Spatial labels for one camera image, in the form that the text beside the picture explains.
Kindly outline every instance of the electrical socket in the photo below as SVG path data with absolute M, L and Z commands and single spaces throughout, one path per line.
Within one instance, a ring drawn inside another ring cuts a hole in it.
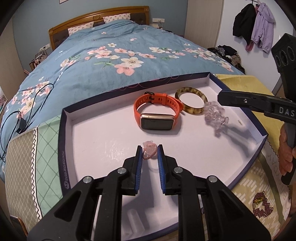
M 152 19 L 152 22 L 153 23 L 164 23 L 165 22 L 165 19 L 164 18 L 153 18 Z
M 42 48 L 40 48 L 40 51 L 47 50 L 49 48 L 50 48 L 50 44 L 47 44 L 47 45 L 43 46 Z

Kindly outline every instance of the clothes pile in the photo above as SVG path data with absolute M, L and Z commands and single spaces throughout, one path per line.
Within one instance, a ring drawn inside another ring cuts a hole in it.
M 274 16 L 265 3 L 258 1 L 256 6 L 250 3 L 235 17 L 232 34 L 246 40 L 246 51 L 250 52 L 256 44 L 269 53 L 274 39 L 274 23 Z
M 214 54 L 216 54 L 220 58 L 224 59 L 228 63 L 230 63 L 232 66 L 237 68 L 239 71 L 246 74 L 244 68 L 242 67 L 241 58 L 234 48 L 227 46 L 227 45 L 223 45 L 223 46 L 219 45 L 216 48 L 208 48 L 208 50 L 213 52 Z

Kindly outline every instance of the watch strap buckle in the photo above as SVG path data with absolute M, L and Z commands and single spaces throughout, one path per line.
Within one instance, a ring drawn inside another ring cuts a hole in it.
M 152 95 L 155 95 L 153 92 L 146 91 L 146 92 L 144 93 L 144 95 L 146 95 L 146 94 L 151 95 L 151 96 L 149 96 L 149 99 L 150 99 L 150 100 L 154 100 L 154 98 L 152 98 Z

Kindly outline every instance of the watch face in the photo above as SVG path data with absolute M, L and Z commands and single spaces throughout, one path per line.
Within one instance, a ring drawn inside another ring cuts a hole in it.
M 169 131 L 172 129 L 174 120 L 172 119 L 150 119 L 141 118 L 141 128 L 144 130 Z

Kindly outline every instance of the tortoiseshell bangle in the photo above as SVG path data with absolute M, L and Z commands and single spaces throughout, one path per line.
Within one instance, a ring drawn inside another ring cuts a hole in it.
M 181 94 L 183 94 L 183 93 L 186 93 L 186 92 L 188 92 L 188 93 L 193 93 L 193 94 L 198 95 L 198 96 L 202 99 L 202 101 L 203 101 L 204 103 L 207 103 L 207 98 L 206 98 L 206 96 L 203 94 L 203 92 L 199 91 L 198 89 L 192 88 L 192 87 L 183 87 L 183 88 L 178 89 L 177 92 L 175 93 L 175 98 L 178 99 L 178 100 L 180 101 L 179 96 L 180 96 Z M 183 103 L 183 105 L 184 105 L 183 110 L 184 110 L 185 112 L 187 112 L 187 113 L 189 113 L 189 114 L 193 114 L 193 115 L 201 114 L 201 113 L 203 112 L 203 109 L 204 109 L 203 107 L 202 107 L 202 108 L 194 108 L 194 107 L 191 107 L 191 106 L 186 105 L 186 104 L 184 104 L 184 103 Z

